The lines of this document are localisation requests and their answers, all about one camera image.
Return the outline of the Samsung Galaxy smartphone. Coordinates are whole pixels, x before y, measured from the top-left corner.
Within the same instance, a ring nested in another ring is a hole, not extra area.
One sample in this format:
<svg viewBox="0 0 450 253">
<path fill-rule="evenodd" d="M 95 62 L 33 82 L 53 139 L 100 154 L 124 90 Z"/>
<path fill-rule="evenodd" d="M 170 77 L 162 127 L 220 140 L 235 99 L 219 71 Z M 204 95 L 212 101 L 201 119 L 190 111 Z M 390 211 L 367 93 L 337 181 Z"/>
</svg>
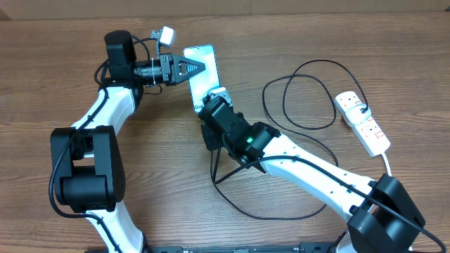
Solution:
<svg viewBox="0 0 450 253">
<path fill-rule="evenodd" d="M 193 110 L 199 113 L 203 106 L 203 98 L 207 93 L 220 87 L 219 73 L 214 47 L 211 44 L 188 47 L 183 50 L 184 57 L 205 64 L 205 70 L 189 79 Z"/>
</svg>

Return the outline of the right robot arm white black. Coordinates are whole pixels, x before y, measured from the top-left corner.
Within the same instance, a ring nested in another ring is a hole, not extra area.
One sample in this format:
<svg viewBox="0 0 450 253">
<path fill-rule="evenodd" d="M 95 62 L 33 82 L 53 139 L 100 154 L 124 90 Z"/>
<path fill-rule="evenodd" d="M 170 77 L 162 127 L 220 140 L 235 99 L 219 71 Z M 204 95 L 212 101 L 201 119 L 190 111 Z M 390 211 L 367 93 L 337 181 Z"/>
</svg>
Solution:
<svg viewBox="0 0 450 253">
<path fill-rule="evenodd" d="M 249 124 L 227 92 L 209 93 L 198 116 L 209 150 L 226 148 L 242 167 L 286 179 L 333 209 L 347 230 L 329 252 L 410 252 L 425 220 L 403 185 L 345 171 L 296 145 L 278 129 Z"/>
</svg>

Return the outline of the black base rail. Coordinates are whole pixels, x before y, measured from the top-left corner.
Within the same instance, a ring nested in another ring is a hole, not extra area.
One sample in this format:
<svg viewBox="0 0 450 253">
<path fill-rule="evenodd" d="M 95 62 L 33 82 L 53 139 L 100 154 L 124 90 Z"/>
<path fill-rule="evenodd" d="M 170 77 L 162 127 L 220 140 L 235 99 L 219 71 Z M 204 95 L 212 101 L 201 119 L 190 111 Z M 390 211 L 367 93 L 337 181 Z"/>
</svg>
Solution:
<svg viewBox="0 0 450 253">
<path fill-rule="evenodd" d="M 150 247 L 146 253 L 332 253 L 336 252 L 332 242 L 302 242 L 298 245 L 269 245 L 242 247 Z"/>
</svg>

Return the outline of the white charger plug adapter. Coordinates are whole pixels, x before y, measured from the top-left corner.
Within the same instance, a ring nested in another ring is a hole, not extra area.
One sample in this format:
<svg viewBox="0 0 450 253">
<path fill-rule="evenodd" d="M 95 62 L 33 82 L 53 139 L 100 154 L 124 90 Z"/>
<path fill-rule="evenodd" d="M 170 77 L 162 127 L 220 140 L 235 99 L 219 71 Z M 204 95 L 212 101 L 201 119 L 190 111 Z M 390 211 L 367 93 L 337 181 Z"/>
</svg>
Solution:
<svg viewBox="0 0 450 253">
<path fill-rule="evenodd" d="M 368 120 L 371 116 L 371 109 L 366 104 L 355 105 L 344 111 L 343 118 L 346 123 L 354 127 Z"/>
</svg>

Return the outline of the white power strip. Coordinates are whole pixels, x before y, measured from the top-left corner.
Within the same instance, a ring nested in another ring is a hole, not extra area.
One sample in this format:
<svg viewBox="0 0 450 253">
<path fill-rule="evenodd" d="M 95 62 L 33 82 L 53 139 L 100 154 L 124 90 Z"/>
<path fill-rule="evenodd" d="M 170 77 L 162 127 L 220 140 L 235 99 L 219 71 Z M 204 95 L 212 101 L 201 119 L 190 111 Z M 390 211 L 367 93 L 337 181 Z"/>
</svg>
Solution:
<svg viewBox="0 0 450 253">
<path fill-rule="evenodd" d="M 342 117 L 345 110 L 360 104 L 365 103 L 362 103 L 357 94 L 353 91 L 346 91 L 335 97 L 335 105 Z M 390 147 L 390 141 L 372 117 L 372 113 L 365 122 L 349 127 L 371 157 L 386 155 L 386 151 Z"/>
</svg>

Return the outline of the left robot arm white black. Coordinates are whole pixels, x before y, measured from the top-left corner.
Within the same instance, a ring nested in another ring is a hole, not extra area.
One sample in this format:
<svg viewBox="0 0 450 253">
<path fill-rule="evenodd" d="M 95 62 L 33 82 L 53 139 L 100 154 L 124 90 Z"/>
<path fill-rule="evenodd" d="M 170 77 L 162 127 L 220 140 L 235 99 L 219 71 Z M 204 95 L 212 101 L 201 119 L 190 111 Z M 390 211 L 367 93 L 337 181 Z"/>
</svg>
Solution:
<svg viewBox="0 0 450 253">
<path fill-rule="evenodd" d="M 205 71 L 205 64 L 161 52 L 138 61 L 134 46 L 146 40 L 126 30 L 109 32 L 104 39 L 108 57 L 94 74 L 96 102 L 72 126 L 51 133 L 49 201 L 62 217 L 90 221 L 107 252 L 150 252 L 124 205 L 117 135 L 146 87 L 176 86 Z"/>
</svg>

